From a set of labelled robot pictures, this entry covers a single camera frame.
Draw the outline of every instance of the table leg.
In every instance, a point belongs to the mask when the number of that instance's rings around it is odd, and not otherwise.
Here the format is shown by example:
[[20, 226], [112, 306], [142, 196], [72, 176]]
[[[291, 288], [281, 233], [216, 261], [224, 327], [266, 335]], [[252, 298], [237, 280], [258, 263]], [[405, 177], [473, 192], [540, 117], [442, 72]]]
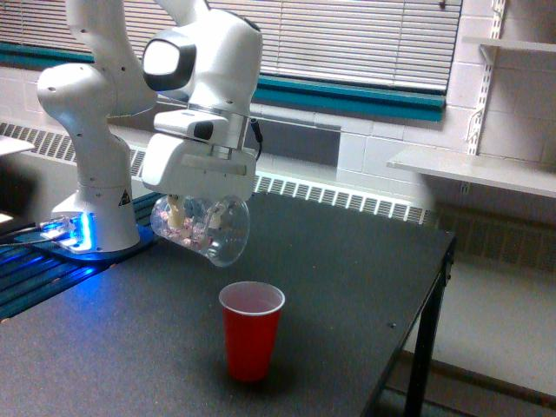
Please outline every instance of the table leg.
[[428, 371], [431, 360], [433, 359], [434, 338], [436, 336], [436, 328], [440, 317], [442, 296], [444, 295], [444, 287], [449, 277], [451, 263], [450, 256], [447, 256], [445, 265], [440, 272], [439, 280], [436, 282], [433, 293], [430, 295], [420, 315], [414, 363], [411, 369], [406, 407], [404, 410], [404, 415], [406, 417], [419, 416], [423, 406]]

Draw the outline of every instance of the teal window frame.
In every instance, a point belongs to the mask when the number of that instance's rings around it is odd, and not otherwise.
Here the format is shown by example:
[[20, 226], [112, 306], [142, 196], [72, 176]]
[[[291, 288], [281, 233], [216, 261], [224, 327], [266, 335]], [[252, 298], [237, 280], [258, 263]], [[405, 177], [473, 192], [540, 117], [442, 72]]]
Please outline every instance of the teal window frame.
[[[0, 43], [0, 64], [42, 70], [62, 63], [93, 63], [91, 54]], [[446, 97], [392, 89], [261, 76], [256, 102], [318, 109], [323, 113], [385, 116], [440, 122]]]

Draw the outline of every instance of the clear plastic cup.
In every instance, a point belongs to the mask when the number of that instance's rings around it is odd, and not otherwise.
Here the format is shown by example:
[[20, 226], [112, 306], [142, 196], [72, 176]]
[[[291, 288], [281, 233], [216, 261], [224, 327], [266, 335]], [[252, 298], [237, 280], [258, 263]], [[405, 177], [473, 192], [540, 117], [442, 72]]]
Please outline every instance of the clear plastic cup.
[[153, 231], [227, 267], [241, 256], [249, 236], [249, 210], [232, 195], [219, 202], [193, 197], [160, 198], [150, 215]]
[[262, 380], [268, 374], [285, 295], [270, 284], [243, 281], [225, 287], [219, 300], [229, 374], [244, 382]]

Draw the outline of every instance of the blue led light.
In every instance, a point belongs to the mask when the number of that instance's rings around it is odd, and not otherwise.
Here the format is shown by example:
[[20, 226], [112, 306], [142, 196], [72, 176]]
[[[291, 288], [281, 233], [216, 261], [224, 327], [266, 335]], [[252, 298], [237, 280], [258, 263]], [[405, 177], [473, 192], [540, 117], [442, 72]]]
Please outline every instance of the blue led light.
[[43, 227], [43, 232], [49, 232], [55, 228], [62, 228], [63, 226], [64, 224], [62, 222], [50, 223]]
[[4, 263], [8, 263], [8, 262], [13, 261], [14, 259], [17, 259], [17, 258], [21, 258], [21, 255], [17, 254], [17, 255], [10, 256], [8, 258], [0, 259], [0, 265], [4, 265]]
[[89, 250], [93, 247], [92, 221], [87, 213], [81, 213], [81, 249]]

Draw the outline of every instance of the warning label sticker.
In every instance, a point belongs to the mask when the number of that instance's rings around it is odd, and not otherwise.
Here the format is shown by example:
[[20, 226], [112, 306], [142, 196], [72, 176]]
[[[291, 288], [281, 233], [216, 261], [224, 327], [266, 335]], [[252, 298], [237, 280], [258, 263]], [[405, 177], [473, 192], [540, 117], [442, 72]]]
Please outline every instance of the warning label sticker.
[[120, 199], [120, 204], [118, 206], [125, 206], [126, 204], [130, 204], [131, 199], [129, 198], [128, 190], [125, 189], [122, 194], [122, 198]]

